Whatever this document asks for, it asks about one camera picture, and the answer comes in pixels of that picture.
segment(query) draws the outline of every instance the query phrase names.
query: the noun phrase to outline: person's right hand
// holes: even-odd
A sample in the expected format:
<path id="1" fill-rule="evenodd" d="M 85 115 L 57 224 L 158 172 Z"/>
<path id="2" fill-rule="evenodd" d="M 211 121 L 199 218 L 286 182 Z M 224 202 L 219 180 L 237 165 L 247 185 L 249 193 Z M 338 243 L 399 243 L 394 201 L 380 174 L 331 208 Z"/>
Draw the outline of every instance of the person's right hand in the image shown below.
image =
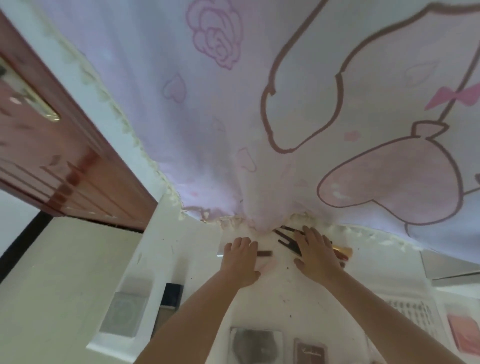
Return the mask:
<path id="1" fill-rule="evenodd" d="M 332 248 L 332 242 L 315 228 L 303 227 L 305 235 L 295 232 L 303 261 L 295 259 L 297 268 L 311 280 L 326 286 L 343 272 L 340 261 Z"/>

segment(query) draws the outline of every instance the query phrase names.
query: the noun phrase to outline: door handle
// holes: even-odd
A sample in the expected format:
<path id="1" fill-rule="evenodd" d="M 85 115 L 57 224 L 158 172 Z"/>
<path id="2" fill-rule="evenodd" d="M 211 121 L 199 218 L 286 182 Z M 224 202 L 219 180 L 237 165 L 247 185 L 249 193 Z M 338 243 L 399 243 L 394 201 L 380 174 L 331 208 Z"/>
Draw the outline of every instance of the door handle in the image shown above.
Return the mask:
<path id="1" fill-rule="evenodd" d="M 55 110 L 2 57 L 0 57 L 0 80 L 10 86 L 17 93 L 17 97 L 23 99 L 44 118 L 52 122 L 60 121 L 60 116 Z"/>

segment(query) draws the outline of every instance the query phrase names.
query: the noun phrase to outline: brown door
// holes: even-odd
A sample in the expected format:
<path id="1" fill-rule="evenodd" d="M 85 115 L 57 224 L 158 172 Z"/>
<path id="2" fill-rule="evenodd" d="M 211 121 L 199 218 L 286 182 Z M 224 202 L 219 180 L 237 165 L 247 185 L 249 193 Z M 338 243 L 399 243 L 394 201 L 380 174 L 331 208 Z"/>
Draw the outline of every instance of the brown door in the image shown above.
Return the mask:
<path id="1" fill-rule="evenodd" d="M 156 201 L 0 14 L 0 186 L 54 215 L 145 229 Z"/>

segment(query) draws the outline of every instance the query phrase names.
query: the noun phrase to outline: tiled floor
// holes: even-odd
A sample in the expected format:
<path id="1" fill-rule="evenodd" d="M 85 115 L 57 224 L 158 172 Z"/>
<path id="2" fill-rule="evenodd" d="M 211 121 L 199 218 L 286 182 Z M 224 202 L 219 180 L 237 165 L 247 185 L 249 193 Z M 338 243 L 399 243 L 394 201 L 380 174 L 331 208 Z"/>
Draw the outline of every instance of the tiled floor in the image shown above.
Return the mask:
<path id="1" fill-rule="evenodd" d="M 113 364 L 85 349 L 142 235 L 55 218 L 0 285 L 4 364 Z"/>

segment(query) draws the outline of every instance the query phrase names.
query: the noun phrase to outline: door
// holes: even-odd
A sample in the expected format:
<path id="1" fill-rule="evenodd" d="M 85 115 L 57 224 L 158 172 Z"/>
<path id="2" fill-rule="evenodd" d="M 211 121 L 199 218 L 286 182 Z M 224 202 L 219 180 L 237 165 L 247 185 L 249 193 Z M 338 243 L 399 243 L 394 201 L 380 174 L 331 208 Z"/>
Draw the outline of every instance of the door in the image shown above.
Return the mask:
<path id="1" fill-rule="evenodd" d="M 53 215 L 144 230 L 156 201 L 0 14 L 0 182 Z"/>

